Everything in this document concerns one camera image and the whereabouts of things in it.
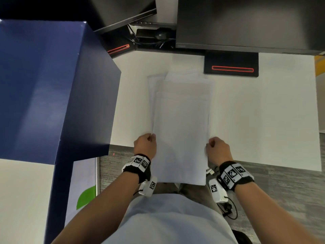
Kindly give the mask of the person's left forearm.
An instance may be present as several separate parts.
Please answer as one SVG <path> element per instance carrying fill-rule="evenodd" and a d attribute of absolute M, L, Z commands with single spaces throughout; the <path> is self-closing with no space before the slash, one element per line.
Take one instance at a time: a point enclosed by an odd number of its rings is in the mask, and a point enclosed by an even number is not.
<path fill-rule="evenodd" d="M 138 174 L 120 174 L 75 215 L 51 244 L 101 244 L 118 229 L 138 183 Z"/>

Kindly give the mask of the blue partition box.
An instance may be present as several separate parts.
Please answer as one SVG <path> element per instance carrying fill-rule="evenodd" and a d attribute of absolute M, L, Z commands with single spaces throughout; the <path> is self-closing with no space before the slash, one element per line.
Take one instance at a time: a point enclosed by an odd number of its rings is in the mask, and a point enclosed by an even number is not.
<path fill-rule="evenodd" d="M 73 163 L 108 155 L 121 71 L 85 21 L 0 21 L 0 159 L 54 166 L 44 244 Z"/>

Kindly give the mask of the person's left hand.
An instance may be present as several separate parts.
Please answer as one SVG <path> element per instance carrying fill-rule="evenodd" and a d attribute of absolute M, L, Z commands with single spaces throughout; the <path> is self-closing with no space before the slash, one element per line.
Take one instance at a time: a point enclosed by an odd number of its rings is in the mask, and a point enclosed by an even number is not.
<path fill-rule="evenodd" d="M 150 161 L 155 157 L 157 151 L 157 143 L 147 143 L 146 142 L 146 134 L 138 137 L 137 140 L 134 141 L 134 155 L 144 155 L 148 157 Z"/>

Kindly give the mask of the black left wristband with markers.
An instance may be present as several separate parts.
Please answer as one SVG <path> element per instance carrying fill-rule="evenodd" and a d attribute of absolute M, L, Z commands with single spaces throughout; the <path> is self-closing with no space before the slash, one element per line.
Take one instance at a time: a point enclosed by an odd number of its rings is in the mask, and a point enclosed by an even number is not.
<path fill-rule="evenodd" d="M 144 154 L 136 154 L 123 166 L 122 172 L 130 172 L 139 176 L 139 184 L 151 180 L 151 160 Z"/>

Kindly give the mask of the yellow object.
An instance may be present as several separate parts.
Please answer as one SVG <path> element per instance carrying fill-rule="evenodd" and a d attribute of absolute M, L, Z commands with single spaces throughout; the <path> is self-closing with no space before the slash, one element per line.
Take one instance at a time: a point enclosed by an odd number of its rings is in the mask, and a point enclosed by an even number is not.
<path fill-rule="evenodd" d="M 315 60 L 315 76 L 322 75 L 325 73 L 325 55 L 317 55 L 314 57 Z"/>

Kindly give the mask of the person's brown trousers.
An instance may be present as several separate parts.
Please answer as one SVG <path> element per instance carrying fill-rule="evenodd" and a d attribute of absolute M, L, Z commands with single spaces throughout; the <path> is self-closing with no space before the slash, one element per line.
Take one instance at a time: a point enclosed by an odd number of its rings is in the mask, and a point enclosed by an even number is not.
<path fill-rule="evenodd" d="M 208 185 L 157 183 L 153 191 L 153 195 L 155 194 L 179 194 L 222 215 L 220 208 L 213 200 Z"/>

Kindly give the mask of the black right wristband with markers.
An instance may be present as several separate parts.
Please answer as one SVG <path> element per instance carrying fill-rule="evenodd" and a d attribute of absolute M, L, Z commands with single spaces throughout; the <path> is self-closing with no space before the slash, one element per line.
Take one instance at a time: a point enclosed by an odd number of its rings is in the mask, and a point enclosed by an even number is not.
<path fill-rule="evenodd" d="M 254 182 L 254 176 L 241 164 L 234 161 L 226 161 L 219 166 L 217 181 L 226 191 L 233 191 L 237 185 Z"/>

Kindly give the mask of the white poster with green shape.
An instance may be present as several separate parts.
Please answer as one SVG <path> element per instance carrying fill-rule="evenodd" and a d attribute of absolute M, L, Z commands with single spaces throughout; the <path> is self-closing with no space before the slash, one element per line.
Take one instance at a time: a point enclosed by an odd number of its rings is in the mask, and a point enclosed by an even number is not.
<path fill-rule="evenodd" d="M 65 226 L 97 196 L 97 158 L 73 163 Z"/>

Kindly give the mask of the large black monitor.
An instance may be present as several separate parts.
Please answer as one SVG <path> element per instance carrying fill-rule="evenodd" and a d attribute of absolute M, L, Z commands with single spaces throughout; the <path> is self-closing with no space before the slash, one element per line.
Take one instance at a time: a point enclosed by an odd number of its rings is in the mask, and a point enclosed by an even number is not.
<path fill-rule="evenodd" d="M 176 47 L 325 54 L 325 0 L 178 0 Z"/>

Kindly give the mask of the small black monitor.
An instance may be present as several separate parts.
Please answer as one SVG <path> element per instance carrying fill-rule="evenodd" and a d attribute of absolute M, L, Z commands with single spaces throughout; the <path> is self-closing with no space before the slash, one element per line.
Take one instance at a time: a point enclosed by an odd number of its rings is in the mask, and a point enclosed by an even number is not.
<path fill-rule="evenodd" d="M 155 0 L 85 0 L 84 20 L 104 34 L 157 13 Z"/>

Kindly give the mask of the small black monitor base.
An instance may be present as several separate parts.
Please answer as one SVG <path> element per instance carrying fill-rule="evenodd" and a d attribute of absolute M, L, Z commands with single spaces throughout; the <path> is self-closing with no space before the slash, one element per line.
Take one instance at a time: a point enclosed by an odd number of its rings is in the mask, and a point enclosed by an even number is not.
<path fill-rule="evenodd" d="M 135 51 L 135 45 L 118 35 L 101 36 L 101 43 L 111 58 Z"/>

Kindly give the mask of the person's right forearm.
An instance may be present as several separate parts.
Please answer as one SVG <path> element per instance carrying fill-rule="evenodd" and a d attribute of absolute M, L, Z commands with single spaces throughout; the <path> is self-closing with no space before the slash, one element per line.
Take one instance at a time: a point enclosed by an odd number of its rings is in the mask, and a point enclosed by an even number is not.
<path fill-rule="evenodd" d="M 322 244 L 254 182 L 234 192 L 261 244 Z"/>

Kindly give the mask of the person's right hand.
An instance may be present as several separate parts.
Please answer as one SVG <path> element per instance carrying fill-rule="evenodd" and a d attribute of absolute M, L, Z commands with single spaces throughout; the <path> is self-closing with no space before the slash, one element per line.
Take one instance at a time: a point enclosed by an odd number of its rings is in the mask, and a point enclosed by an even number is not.
<path fill-rule="evenodd" d="M 213 138 L 216 138 L 216 144 L 213 148 L 209 147 L 208 143 L 206 144 L 208 162 L 216 166 L 220 166 L 228 161 L 233 162 L 234 160 L 230 151 L 230 146 L 219 137 Z"/>

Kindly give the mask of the large white paper sheet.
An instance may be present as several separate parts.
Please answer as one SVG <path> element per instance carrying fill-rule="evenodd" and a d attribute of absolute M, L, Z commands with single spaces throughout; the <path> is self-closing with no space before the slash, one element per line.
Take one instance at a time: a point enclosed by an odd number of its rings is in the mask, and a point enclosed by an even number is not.
<path fill-rule="evenodd" d="M 205 97 L 157 93 L 151 172 L 158 182 L 205 185 L 209 105 Z"/>

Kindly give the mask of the black wristband with markers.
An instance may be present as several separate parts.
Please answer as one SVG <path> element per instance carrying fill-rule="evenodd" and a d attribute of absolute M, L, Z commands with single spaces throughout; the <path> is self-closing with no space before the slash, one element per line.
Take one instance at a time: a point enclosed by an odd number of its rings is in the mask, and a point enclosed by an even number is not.
<path fill-rule="evenodd" d="M 237 185 L 254 182 L 254 176 L 241 164 L 234 161 L 226 161 L 219 166 L 217 181 L 226 191 L 233 191 Z"/>
<path fill-rule="evenodd" d="M 130 172 L 139 176 L 139 184 L 151 180 L 151 160 L 144 154 L 136 154 L 123 166 L 122 172 Z"/>

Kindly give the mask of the black chair part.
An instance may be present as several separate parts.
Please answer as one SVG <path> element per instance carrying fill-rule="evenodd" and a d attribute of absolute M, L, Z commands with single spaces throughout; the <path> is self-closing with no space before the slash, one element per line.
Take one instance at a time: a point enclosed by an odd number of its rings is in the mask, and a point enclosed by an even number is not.
<path fill-rule="evenodd" d="M 238 244 L 253 244 L 250 238 L 241 231 L 233 230 L 234 237 Z"/>

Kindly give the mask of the person's light grey shirt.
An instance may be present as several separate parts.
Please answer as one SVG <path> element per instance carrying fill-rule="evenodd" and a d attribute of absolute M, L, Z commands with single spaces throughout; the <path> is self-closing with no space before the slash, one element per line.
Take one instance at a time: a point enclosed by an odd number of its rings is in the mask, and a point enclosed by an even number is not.
<path fill-rule="evenodd" d="M 134 199 L 102 244 L 238 244 L 221 214 L 178 194 Z"/>

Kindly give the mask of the large black monitor base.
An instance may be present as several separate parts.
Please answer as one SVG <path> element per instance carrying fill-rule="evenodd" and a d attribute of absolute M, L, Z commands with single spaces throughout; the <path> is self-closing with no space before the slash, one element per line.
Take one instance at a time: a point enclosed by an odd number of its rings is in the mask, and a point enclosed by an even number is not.
<path fill-rule="evenodd" d="M 254 52 L 206 51 L 203 71 L 205 74 L 258 77 L 259 54 Z"/>

